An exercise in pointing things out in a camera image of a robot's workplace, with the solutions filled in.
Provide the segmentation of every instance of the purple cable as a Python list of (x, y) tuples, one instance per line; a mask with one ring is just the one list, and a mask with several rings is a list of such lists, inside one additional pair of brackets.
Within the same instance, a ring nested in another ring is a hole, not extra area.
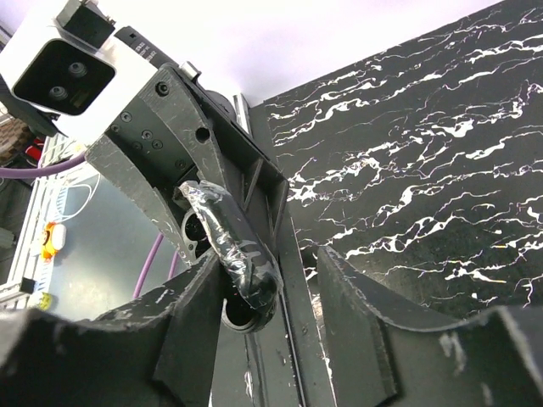
[(173, 257), (171, 258), (171, 266), (170, 266), (170, 272), (168, 273), (168, 280), (171, 280), (173, 278), (173, 275), (176, 272), (178, 262), (179, 262), (179, 254), (176, 251), (173, 254)]
[(37, 178), (39, 176), (53, 176), (59, 172), (70, 170), (84, 162), (85, 154), (81, 154), (64, 163), (49, 165), (44, 168), (32, 168), (29, 170), (21, 168), (0, 168), (0, 178), (6, 178), (8, 180), (25, 180), (27, 178)]
[(142, 292), (142, 287), (143, 287), (143, 283), (145, 282), (145, 277), (147, 277), (147, 273), (149, 272), (149, 269), (151, 268), (151, 264), (153, 263), (156, 252), (159, 251), (159, 246), (162, 243), (163, 238), (164, 236), (162, 235), (162, 233), (159, 233), (159, 235), (154, 240), (153, 247), (149, 251), (149, 254), (147, 255), (147, 259), (145, 260), (145, 264), (143, 265), (142, 272), (140, 273), (139, 278), (137, 279), (136, 288), (134, 288), (134, 294), (132, 295), (132, 298), (139, 297), (139, 294)]

